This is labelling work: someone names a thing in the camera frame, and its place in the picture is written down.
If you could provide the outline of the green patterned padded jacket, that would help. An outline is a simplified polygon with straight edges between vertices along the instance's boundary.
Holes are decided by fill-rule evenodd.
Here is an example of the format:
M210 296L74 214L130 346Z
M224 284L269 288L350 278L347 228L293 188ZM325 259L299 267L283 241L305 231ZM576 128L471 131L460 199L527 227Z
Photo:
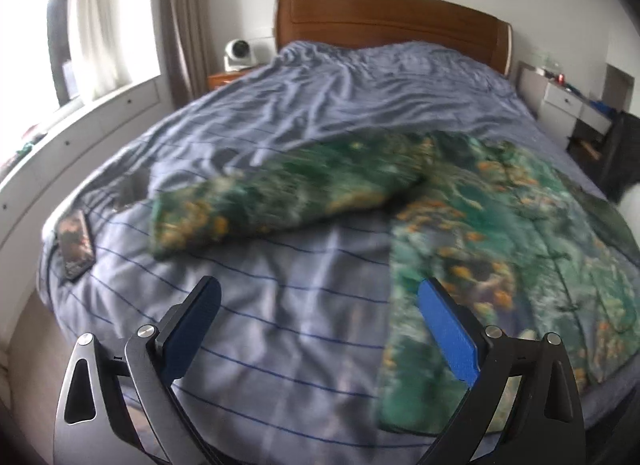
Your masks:
M418 310L434 277L486 324L558 333L579 389L639 351L639 248L616 208L533 153L460 133L374 134L309 144L252 172L157 196L156 258L394 203L390 335L378 425L439 433L463 386Z

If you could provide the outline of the blue checked bed duvet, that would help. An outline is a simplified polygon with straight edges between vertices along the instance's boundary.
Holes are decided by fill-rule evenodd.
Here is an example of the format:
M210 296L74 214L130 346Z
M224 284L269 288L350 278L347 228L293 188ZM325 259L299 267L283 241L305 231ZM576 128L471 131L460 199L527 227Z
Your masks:
M175 393L255 464L409 464L465 388L416 309L434 277L480 322L564 341L587 425L639 383L639 250L485 64L429 43L297 42L95 170L42 233L67 337L221 307Z

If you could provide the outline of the smartphone with orange screen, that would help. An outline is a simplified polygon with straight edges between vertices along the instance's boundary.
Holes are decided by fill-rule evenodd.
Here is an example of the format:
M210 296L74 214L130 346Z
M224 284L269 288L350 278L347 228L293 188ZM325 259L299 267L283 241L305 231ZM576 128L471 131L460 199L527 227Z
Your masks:
M75 281L96 262L96 251L85 213L81 210L68 212L56 225L56 237L64 275L67 280Z

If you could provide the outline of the white window sill cabinet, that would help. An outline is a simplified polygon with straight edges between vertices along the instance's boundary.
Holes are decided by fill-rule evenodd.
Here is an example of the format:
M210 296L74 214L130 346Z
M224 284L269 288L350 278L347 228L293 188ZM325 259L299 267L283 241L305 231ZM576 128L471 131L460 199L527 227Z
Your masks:
M2 181L2 349L35 289L47 218L96 167L172 110L161 75L122 87L58 123Z

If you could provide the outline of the black jacket on chair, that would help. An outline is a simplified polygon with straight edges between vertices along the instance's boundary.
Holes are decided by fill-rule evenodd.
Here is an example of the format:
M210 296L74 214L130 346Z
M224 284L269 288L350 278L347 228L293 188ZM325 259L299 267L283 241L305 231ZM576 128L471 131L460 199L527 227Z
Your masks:
M620 112L606 135L598 185L609 201L618 203L639 182L640 120Z

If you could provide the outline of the white desk with drawers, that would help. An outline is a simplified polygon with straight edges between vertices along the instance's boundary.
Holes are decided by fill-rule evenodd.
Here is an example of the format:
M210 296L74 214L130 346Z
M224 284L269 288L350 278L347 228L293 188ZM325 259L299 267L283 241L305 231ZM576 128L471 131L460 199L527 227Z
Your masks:
M612 126L587 100L524 62L518 67L516 90L538 127L563 150L573 138L602 139Z

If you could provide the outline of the wooden nightstand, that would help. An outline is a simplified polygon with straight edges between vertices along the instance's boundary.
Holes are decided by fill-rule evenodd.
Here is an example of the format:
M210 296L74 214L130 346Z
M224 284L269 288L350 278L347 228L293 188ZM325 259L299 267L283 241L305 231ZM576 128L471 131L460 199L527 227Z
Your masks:
M253 66L252 68L247 68L239 71L230 71L230 72L219 72L213 75L207 76L207 87L210 92L214 90L226 86L239 78L250 74L257 70L257 66Z

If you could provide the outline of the brown wooden headboard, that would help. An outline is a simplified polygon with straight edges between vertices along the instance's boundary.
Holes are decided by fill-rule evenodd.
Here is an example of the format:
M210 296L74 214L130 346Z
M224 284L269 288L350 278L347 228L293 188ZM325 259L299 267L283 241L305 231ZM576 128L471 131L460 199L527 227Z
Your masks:
M276 0L273 32L278 49L296 40L352 49L422 40L503 76L512 63L508 22L446 0Z

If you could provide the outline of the beige curtain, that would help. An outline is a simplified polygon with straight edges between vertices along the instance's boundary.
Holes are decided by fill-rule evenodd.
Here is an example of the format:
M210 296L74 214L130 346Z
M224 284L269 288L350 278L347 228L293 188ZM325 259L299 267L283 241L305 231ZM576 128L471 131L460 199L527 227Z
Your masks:
M160 0L169 89L179 108L208 92L215 67L208 0Z

